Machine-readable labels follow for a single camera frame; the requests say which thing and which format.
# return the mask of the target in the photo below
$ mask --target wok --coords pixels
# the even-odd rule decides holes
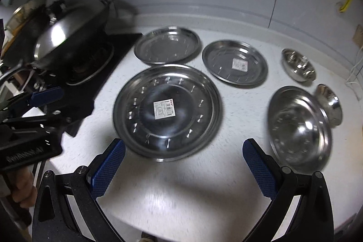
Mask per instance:
[[[79,53],[85,41],[104,28],[110,3],[111,0],[102,0],[69,9],[63,18],[40,35],[31,54],[27,51],[14,67],[0,77],[0,85],[15,73],[28,67],[55,70],[70,62]]]

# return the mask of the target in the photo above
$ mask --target black clamp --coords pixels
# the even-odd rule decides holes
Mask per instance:
[[[294,173],[266,155],[254,139],[243,143],[243,157],[264,196],[272,202],[244,242],[270,242],[279,229],[294,196],[301,195],[286,233],[276,242],[332,242],[333,211],[323,174]]]
[[[61,114],[22,117],[63,97],[59,87],[36,93],[21,93],[0,103],[0,173],[8,172],[62,152],[61,138],[66,125]]]
[[[92,241],[82,235],[77,225],[67,198],[72,195],[97,242],[125,242],[96,201],[104,195],[125,152],[123,141],[115,139],[88,167],[60,175],[46,171],[34,208],[33,241]]]

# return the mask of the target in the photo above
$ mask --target electrical wire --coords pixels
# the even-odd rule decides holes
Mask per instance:
[[[350,70],[350,74],[349,74],[349,76],[348,76],[348,78],[346,79],[346,83],[349,81],[349,79],[352,77],[352,75],[353,75],[353,73],[354,73],[354,70],[357,68],[357,66],[361,63],[361,61],[363,61],[363,56],[361,57],[361,59],[359,60],[359,62],[357,62],[357,60],[358,60],[358,57],[359,57],[359,54],[360,54],[360,52],[362,51],[362,49],[363,49],[363,46],[361,46],[361,48],[359,49],[359,51],[358,51],[358,53],[357,53],[357,56],[355,57],[355,62],[354,62],[354,66],[351,68],[351,70]]]
[[[21,88],[21,91],[20,92],[23,92],[24,89],[26,88],[26,86],[28,85],[29,81],[30,81],[30,78],[33,76],[33,74],[35,73],[35,70],[32,69],[29,73],[29,76],[28,76],[28,79],[26,80],[26,82],[24,83],[23,87]]]
[[[340,13],[345,12],[345,11],[349,8],[349,6],[350,6],[351,2],[352,2],[352,0],[346,0],[346,1],[342,4],[342,6],[339,8],[339,12],[340,12]]]
[[[355,84],[358,84],[359,86],[361,86],[358,82],[355,82],[355,81],[352,81],[352,82],[346,82],[345,84],[352,84],[352,83],[355,83]]]

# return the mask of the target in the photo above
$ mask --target blue gripper pad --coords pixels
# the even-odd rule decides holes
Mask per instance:
[[[93,176],[90,177],[90,193],[93,200],[97,197],[103,196],[110,184],[112,178],[114,177],[118,167],[120,166],[123,158],[125,157],[126,147],[122,140],[115,139],[110,144],[111,151],[108,155],[104,155],[108,152],[108,149],[98,156],[106,156],[106,159],[102,162]]]
[[[275,199],[278,192],[276,180],[249,140],[243,143],[242,154],[262,194],[271,198],[271,200]]]
[[[64,96],[64,90],[60,87],[51,88],[49,90],[43,90],[41,92],[35,92],[32,94],[29,105],[31,107],[41,107],[52,102],[58,101]]]

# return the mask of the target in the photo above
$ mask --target small steel bowl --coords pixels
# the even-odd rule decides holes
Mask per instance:
[[[319,84],[315,90],[315,97],[328,116],[331,125],[340,125],[343,120],[343,111],[338,97],[325,84]]]
[[[293,49],[284,49],[281,54],[282,66],[293,80],[305,82],[316,79],[315,69],[305,56]]]
[[[271,147],[282,165],[299,173],[321,170],[331,151],[331,128],[317,99],[285,86],[271,98],[267,113]]]

